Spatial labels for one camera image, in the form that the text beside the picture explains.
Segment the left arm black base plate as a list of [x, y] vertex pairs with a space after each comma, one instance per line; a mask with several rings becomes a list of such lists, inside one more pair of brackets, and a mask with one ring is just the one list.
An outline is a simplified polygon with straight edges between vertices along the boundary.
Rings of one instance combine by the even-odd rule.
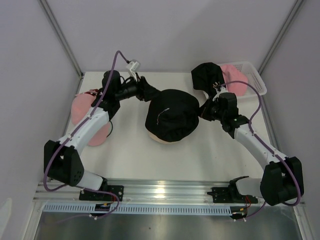
[[[124, 196], [124, 189], [125, 187], [123, 185], [108, 185], [106, 188], [106, 191], [117, 196], [119, 201], [121, 202]], [[98, 201], [98, 202], [102, 202], [102, 201], [116, 202], [117, 198], [115, 196], [106, 194], [106, 193], [98, 193], [98, 192], [84, 190], [79, 194], [79, 200], [80, 201]]]

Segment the black bucket hat white stitching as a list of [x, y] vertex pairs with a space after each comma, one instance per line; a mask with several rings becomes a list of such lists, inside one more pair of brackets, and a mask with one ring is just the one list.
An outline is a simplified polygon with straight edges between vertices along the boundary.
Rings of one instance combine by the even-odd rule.
[[199, 108], [199, 101], [185, 91], [162, 90], [149, 104], [145, 128], [164, 142], [181, 141], [198, 127]]

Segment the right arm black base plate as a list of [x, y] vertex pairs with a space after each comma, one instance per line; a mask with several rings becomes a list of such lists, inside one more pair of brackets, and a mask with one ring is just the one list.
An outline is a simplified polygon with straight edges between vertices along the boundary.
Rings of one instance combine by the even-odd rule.
[[248, 178], [248, 176], [241, 176], [229, 181], [227, 187], [212, 187], [211, 191], [206, 194], [212, 197], [216, 204], [257, 204], [258, 199], [252, 195], [242, 195], [236, 188], [236, 182]]

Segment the red baseball cap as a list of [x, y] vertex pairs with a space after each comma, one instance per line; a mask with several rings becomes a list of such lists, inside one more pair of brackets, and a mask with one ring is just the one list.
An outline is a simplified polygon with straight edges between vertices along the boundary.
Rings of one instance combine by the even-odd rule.
[[100, 90], [99, 89], [90, 89], [90, 90], [86, 91], [85, 94], [89, 94], [92, 96], [99, 96]]

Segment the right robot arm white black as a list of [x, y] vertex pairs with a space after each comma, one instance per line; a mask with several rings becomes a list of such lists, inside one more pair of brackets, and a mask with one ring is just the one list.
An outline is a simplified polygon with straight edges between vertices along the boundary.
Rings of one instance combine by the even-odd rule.
[[264, 199], [270, 206], [300, 203], [304, 194], [301, 161], [295, 156], [286, 156], [259, 137], [252, 127], [252, 120], [239, 113], [234, 93], [221, 91], [209, 96], [200, 107], [199, 116], [220, 122], [222, 129], [245, 147], [263, 169], [260, 178], [243, 176], [231, 180], [234, 186], [227, 193], [230, 200], [239, 202], [245, 196], [253, 196]]

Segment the beige bucket hat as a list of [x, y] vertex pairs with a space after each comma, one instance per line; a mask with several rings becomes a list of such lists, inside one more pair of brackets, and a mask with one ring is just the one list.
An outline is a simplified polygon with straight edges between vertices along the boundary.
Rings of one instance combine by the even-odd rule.
[[156, 135], [154, 135], [153, 133], [151, 132], [148, 132], [148, 136], [155, 142], [157, 143], [160, 143], [160, 144], [163, 144], [163, 145], [172, 145], [172, 144], [177, 144], [177, 143], [180, 143], [180, 142], [184, 142], [185, 140], [184, 139], [181, 139], [181, 140], [178, 140], [178, 141], [165, 141], [165, 140], [162, 140], [160, 138], [158, 138]]

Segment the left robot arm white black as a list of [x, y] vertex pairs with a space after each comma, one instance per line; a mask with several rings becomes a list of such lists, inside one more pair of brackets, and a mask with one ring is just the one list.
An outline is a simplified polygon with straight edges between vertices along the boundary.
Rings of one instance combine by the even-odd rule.
[[57, 141], [49, 140], [44, 145], [44, 177], [52, 178], [63, 186], [90, 189], [96, 200], [107, 197], [108, 187], [103, 185], [103, 177], [85, 170], [80, 155], [94, 135], [116, 115], [120, 102], [131, 97], [149, 102], [160, 93], [151, 86], [144, 76], [133, 72], [130, 77], [121, 81], [116, 70], [106, 71], [102, 87], [88, 112], [75, 125], [73, 130]]

